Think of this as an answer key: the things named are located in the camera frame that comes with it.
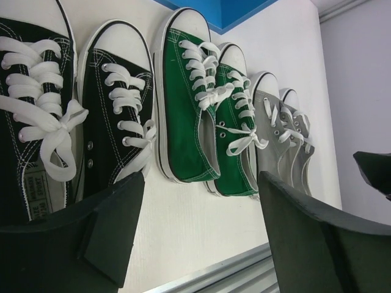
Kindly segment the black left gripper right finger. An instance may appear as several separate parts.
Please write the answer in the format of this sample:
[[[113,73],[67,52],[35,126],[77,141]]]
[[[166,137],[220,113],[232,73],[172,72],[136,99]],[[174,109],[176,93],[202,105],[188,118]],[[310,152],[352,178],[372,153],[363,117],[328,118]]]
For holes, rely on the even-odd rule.
[[[390,226],[258,175],[280,292],[390,292]]]

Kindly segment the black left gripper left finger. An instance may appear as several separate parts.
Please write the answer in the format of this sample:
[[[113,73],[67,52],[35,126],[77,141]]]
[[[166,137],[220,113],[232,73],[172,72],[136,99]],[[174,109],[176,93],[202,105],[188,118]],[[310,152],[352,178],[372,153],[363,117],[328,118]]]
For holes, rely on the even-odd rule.
[[[125,284],[145,179],[136,172],[65,209],[1,227],[2,292],[117,292]]]

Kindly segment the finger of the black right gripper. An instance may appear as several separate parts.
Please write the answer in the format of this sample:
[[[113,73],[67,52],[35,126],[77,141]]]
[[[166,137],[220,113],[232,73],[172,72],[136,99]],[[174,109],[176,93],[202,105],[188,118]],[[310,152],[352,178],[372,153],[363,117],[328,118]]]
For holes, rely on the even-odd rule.
[[[364,181],[390,201],[390,153],[358,151],[353,154],[353,158]]]

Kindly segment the green canvas sneaker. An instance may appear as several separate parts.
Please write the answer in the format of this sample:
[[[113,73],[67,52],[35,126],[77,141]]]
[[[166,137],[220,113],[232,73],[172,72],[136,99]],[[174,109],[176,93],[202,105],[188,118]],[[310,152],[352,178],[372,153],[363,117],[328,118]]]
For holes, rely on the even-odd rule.
[[[216,105],[217,162],[221,175],[205,186],[209,193],[221,197],[253,197],[258,186],[250,166],[250,148],[263,150],[269,142],[257,136],[243,51],[234,43],[223,43],[219,48],[216,86],[227,89],[232,85],[233,89]]]
[[[221,175],[215,107],[234,86],[216,84],[220,56],[205,17],[195,9],[173,11],[156,34],[157,158],[171,181],[212,181]]]

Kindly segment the black canvas sneaker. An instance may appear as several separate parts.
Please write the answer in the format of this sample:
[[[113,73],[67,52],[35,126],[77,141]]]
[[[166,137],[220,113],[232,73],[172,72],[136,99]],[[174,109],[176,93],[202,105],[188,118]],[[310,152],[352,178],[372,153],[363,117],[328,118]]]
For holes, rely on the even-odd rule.
[[[78,60],[77,97],[82,124],[77,199],[113,186],[135,172],[146,176],[157,127],[150,50],[137,27],[108,20],[90,36]]]
[[[88,115],[73,97],[77,54],[59,1],[1,2],[1,225],[75,198],[71,133]]]

